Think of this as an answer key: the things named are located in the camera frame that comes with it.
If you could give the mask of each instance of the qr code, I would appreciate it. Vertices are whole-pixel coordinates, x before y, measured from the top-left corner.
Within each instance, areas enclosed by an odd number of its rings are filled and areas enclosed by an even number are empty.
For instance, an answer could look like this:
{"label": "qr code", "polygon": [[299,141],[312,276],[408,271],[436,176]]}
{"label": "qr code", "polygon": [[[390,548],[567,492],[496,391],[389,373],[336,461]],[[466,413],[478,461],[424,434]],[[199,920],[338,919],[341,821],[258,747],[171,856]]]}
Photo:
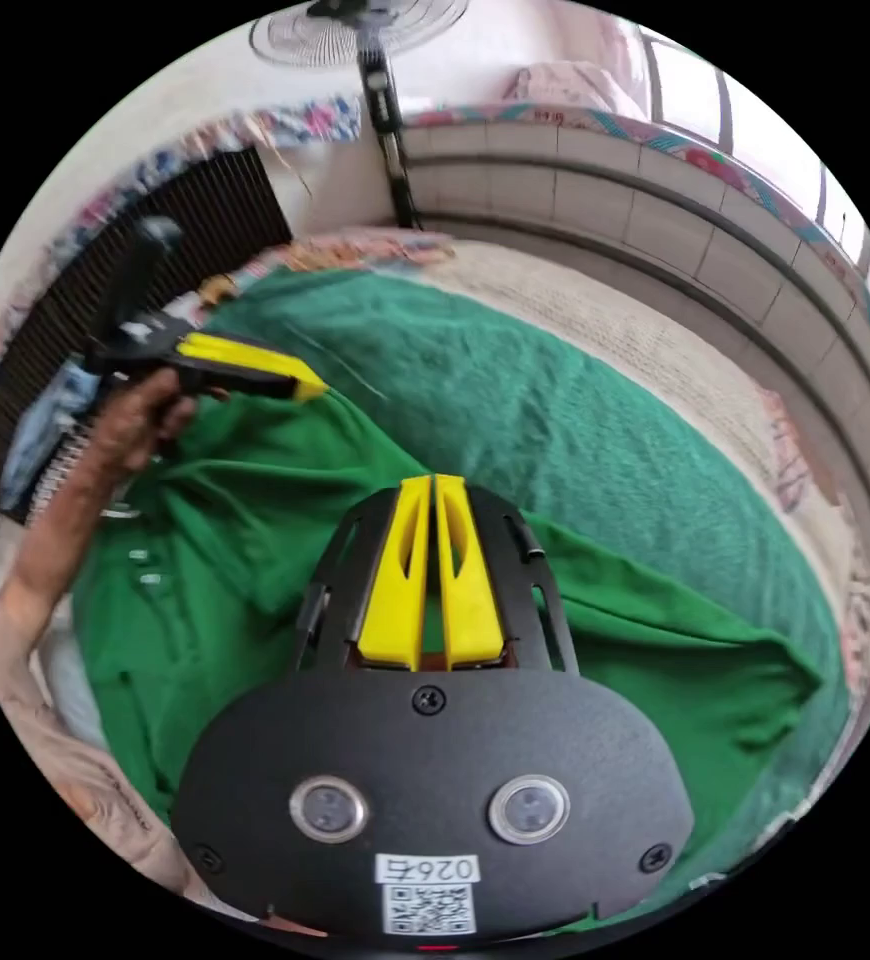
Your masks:
{"label": "qr code", "polygon": [[475,933],[470,883],[383,888],[385,932],[409,936]]}

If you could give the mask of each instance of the black handle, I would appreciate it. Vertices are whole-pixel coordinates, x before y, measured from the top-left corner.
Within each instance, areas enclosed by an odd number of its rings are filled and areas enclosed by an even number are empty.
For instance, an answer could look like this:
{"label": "black handle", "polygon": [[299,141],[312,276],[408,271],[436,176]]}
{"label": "black handle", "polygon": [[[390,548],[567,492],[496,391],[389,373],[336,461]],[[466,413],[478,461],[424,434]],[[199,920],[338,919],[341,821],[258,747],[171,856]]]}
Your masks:
{"label": "black handle", "polygon": [[86,370],[98,372],[95,367],[100,348],[142,310],[159,265],[181,239],[181,228],[168,217],[146,217],[136,224],[135,236],[109,281],[89,333]]}

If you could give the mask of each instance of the electric fan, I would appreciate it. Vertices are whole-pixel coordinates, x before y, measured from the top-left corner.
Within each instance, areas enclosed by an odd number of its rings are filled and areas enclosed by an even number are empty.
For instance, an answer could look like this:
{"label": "electric fan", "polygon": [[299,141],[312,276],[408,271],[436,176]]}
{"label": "electric fan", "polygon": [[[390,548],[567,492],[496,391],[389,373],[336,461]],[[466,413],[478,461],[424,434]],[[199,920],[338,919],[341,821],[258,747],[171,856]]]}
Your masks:
{"label": "electric fan", "polygon": [[427,43],[468,9],[468,0],[316,0],[261,17],[252,49],[263,60],[293,67],[354,63],[363,44],[392,56]]}
{"label": "electric fan", "polygon": [[405,176],[402,115],[389,56],[443,33],[468,0],[316,0],[257,20],[249,42],[263,60],[298,67],[357,63],[372,128],[385,158],[400,227],[418,227]]}

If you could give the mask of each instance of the label sticker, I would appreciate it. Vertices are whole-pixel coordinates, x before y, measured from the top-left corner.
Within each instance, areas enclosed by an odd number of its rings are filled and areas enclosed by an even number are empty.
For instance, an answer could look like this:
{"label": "label sticker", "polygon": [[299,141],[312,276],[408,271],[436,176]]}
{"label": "label sticker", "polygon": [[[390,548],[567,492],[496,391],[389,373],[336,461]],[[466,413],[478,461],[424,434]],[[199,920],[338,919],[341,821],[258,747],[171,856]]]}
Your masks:
{"label": "label sticker", "polygon": [[382,887],[385,933],[452,936],[475,933],[472,884],[481,875],[477,856],[375,856],[375,882]]}
{"label": "label sticker", "polygon": [[475,933],[470,883],[384,884],[382,915],[386,933],[448,936]]}
{"label": "label sticker", "polygon": [[375,855],[375,882],[414,886],[441,883],[478,883],[478,857],[406,857]]}

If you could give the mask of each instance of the blue fabric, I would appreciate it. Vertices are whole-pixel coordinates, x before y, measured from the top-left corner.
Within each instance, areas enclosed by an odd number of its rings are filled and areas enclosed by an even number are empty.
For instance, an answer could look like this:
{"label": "blue fabric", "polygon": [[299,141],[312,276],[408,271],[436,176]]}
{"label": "blue fabric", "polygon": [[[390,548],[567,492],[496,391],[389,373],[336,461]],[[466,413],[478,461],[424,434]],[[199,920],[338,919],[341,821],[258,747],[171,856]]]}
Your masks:
{"label": "blue fabric", "polygon": [[86,373],[70,357],[42,395],[22,414],[5,458],[0,483],[0,510],[17,506],[62,439],[70,417],[88,409],[100,377]]}

